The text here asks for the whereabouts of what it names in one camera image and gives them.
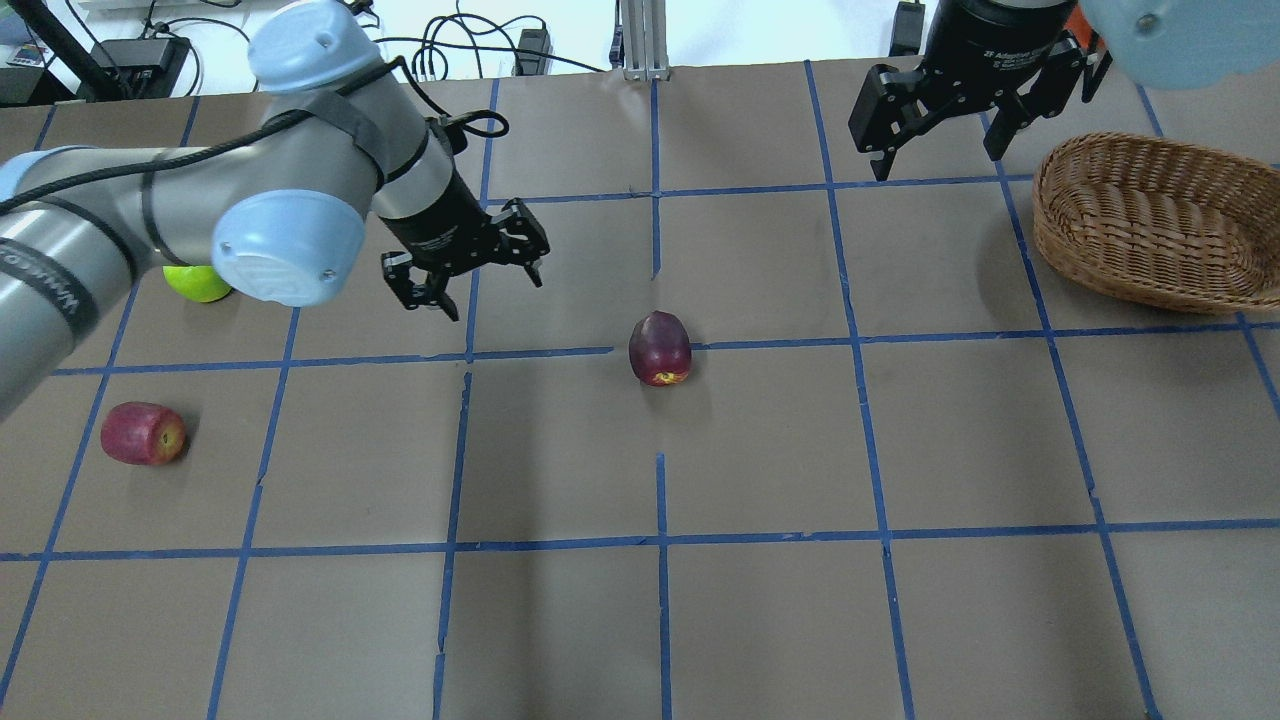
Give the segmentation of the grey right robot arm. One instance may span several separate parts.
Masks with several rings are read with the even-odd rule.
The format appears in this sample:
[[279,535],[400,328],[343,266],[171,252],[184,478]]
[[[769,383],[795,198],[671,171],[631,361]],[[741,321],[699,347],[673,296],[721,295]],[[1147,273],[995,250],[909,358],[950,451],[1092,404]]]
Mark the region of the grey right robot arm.
[[1069,108],[1088,37],[1111,72],[1190,91],[1277,60],[1275,1],[942,1],[925,55],[887,61],[677,68],[644,85],[618,73],[506,79],[511,136],[495,145],[494,199],[628,196],[744,202],[749,231],[788,256],[817,223],[799,211],[819,181],[850,201],[850,249],[887,252],[975,238],[991,209],[963,192],[1004,160],[1023,126]]

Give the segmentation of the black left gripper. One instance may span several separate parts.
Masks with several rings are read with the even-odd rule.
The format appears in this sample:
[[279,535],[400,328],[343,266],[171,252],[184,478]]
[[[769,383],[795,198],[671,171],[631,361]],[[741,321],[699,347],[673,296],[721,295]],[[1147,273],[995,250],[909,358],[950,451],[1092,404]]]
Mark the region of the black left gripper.
[[497,217],[485,211],[457,170],[443,191],[417,211],[381,210],[390,233],[428,274],[411,277],[411,263],[384,263],[384,282],[406,310],[435,307],[460,320],[448,295],[451,277],[486,264],[520,266],[541,288],[541,261],[550,252],[547,232],[522,199],[511,199]]

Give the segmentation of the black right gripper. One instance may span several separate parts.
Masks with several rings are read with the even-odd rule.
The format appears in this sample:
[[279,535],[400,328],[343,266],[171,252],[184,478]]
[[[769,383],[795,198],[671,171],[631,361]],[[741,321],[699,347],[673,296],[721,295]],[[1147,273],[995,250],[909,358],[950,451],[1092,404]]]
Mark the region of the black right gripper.
[[1075,88],[1091,102],[1112,58],[1098,35],[1082,45],[1068,29],[1074,1],[941,1],[925,54],[911,70],[874,64],[847,127],[877,181],[896,152],[938,123],[993,108],[984,136],[993,161],[1015,135],[1061,114]]

